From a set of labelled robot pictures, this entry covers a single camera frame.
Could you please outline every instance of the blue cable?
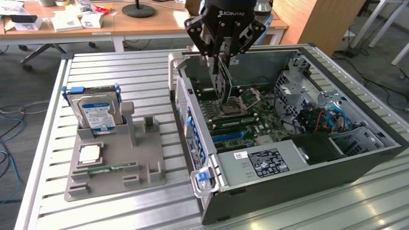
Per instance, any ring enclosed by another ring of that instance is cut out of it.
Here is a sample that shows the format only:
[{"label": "blue cable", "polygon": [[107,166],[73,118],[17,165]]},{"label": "blue cable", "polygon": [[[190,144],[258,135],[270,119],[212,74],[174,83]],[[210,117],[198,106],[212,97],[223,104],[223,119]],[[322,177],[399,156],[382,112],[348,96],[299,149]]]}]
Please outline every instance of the blue cable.
[{"label": "blue cable", "polygon": [[14,196],[19,193],[19,191],[21,191],[21,179],[19,179],[18,168],[17,168],[17,163],[15,163],[14,157],[9,154],[9,152],[2,151],[2,150],[0,150],[0,152],[3,152],[3,153],[10,157],[10,159],[11,159],[13,167],[14,167],[15,174],[17,174],[17,180],[18,180],[18,188],[17,188],[17,191],[15,191],[15,193],[14,193],[6,200],[3,200],[3,202],[0,203],[0,206],[2,206],[2,205],[3,205],[11,198],[14,198]]},{"label": "blue cable", "polygon": [[[344,110],[340,109],[339,107],[335,107],[335,106],[330,107],[328,110],[327,110],[327,113],[326,113],[328,119],[331,118],[331,115],[328,113],[330,110],[336,110],[336,111],[339,111],[342,113],[342,115],[344,117],[344,120],[346,120],[346,123],[348,125],[348,130],[350,130],[351,129],[351,125],[350,125],[350,122],[348,122],[350,119],[348,119],[348,117],[347,117],[347,115],[344,113]],[[334,123],[334,121],[331,119],[330,119],[330,124],[331,124],[332,127],[336,127],[336,124]]]},{"label": "blue cable", "polygon": [[11,138],[9,138],[7,140],[5,140],[5,141],[0,141],[2,143],[5,143],[5,142],[7,142],[7,141],[10,141],[11,139],[14,139],[22,132],[23,132],[23,129],[25,129],[25,121],[22,120],[22,119],[18,119],[18,118],[9,118],[9,117],[5,117],[5,116],[2,116],[0,115],[0,118],[3,118],[3,119],[6,119],[6,120],[11,120],[11,121],[19,121],[21,123],[22,123],[22,129],[19,130],[19,132],[15,134],[15,135],[13,135],[13,137]]}]

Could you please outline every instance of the gray 3d-printed holder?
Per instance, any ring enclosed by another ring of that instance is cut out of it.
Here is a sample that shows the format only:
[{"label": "gray 3d-printed holder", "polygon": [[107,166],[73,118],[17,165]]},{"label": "gray 3d-printed holder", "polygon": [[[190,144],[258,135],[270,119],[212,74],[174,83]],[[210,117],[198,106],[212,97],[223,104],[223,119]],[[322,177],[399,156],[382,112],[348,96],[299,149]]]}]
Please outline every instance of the gray 3d-printed holder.
[{"label": "gray 3d-printed holder", "polygon": [[[166,184],[165,157],[159,132],[159,121],[154,116],[143,121],[133,121],[134,103],[123,102],[121,112],[129,121],[118,125],[117,133],[95,136],[93,130],[78,128],[70,176],[66,188],[66,201],[82,200]],[[81,150],[90,145],[101,147],[99,159],[81,164]],[[107,166],[127,165],[122,170],[101,174],[75,171]]]}]

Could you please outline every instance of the metal slatted table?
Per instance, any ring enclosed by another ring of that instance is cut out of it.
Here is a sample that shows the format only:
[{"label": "metal slatted table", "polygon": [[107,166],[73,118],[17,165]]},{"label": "metal slatted table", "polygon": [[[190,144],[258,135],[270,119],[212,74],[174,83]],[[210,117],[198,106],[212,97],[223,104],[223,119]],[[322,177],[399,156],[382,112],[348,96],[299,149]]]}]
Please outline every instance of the metal slatted table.
[{"label": "metal slatted table", "polygon": [[[409,139],[409,124],[323,54],[312,55],[364,102]],[[168,97],[168,54],[184,50],[79,54],[63,60],[54,88],[17,229],[275,230],[409,228],[409,154],[376,167],[355,183],[222,223],[203,226],[192,192]],[[335,87],[319,72],[324,90]],[[134,101],[134,119],[161,121],[167,184],[159,187],[66,202],[63,198],[78,120],[62,97],[62,86],[119,83],[123,100]]]}]

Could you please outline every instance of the blue hard drive label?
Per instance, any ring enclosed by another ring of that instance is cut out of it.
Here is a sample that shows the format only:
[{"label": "blue hard drive label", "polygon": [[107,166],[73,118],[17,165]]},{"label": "blue hard drive label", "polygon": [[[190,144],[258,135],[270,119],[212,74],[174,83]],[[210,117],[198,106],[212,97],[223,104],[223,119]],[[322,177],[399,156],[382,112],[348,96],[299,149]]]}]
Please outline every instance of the blue hard drive label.
[{"label": "blue hard drive label", "polygon": [[93,130],[110,131],[115,129],[114,116],[110,114],[110,103],[91,103],[82,107]]}]

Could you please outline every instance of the office chair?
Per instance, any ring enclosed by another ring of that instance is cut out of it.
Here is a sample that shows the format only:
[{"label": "office chair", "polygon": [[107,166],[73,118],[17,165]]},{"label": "office chair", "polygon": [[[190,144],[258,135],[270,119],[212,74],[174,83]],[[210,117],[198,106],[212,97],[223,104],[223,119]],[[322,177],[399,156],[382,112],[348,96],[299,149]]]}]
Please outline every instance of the office chair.
[{"label": "office chair", "polygon": [[[97,48],[97,44],[95,44],[94,42],[89,42],[89,46],[90,46],[91,48]],[[57,44],[57,43],[46,43],[46,44],[43,44],[43,45],[37,49],[37,51],[34,51],[34,52],[21,61],[22,65],[23,65],[23,69],[25,69],[26,71],[33,71],[33,66],[31,66],[31,65],[27,65],[26,63],[30,62],[30,60],[33,60],[37,56],[39,56],[39,54],[42,54],[49,48],[55,48],[57,50],[59,50],[59,52],[61,52],[62,54],[67,54],[67,52],[63,50],[63,48],[61,47],[59,44]],[[25,50],[25,51],[29,50],[27,46],[25,46],[25,45],[19,45],[19,49],[22,49],[22,50]]]}]

